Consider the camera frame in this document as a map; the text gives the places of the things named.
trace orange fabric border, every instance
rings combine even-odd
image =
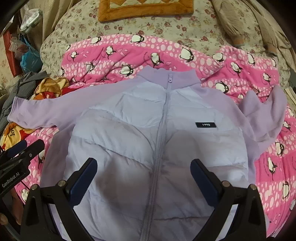
[[[110,9],[110,0],[100,0],[98,18],[100,22],[142,16],[163,16],[193,13],[193,0],[179,3],[157,3],[131,5]]]

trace jacket's right sleeve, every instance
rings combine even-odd
[[[85,109],[142,81],[142,78],[134,78],[115,84],[86,87],[56,99],[26,100],[15,97],[7,119],[27,129],[57,126],[62,130]]]

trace clear plastic bag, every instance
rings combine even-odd
[[[22,24],[20,26],[20,32],[25,35],[31,32],[42,19],[42,10],[40,8],[29,9],[28,5],[24,5],[25,14],[23,17]]]
[[[22,56],[29,51],[29,47],[16,37],[13,37],[10,40],[9,51],[15,52],[17,60],[22,60]]]

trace zipper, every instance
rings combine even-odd
[[[157,140],[156,146],[158,149],[155,152],[156,155],[155,155],[155,163],[152,171],[152,184],[151,184],[150,193],[149,193],[148,205],[146,207],[146,211],[144,215],[143,228],[140,235],[141,241],[149,240],[149,234],[150,234],[151,223],[153,218],[154,202],[155,202],[155,196],[156,196],[156,187],[157,187],[157,181],[159,176],[160,161],[163,155],[163,148],[165,145],[166,121],[167,121],[167,115],[168,115],[168,104],[170,101],[170,90],[171,90],[172,81],[173,81],[172,74],[169,73],[168,87],[166,89],[165,104],[163,107],[163,116],[160,121],[159,132],[156,138]]]

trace blue plastic bag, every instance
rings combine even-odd
[[[22,61],[20,63],[23,72],[28,73],[33,71],[38,73],[43,65],[39,52],[29,44],[23,35],[20,35],[20,41],[24,42],[29,47],[29,51],[22,56]]]

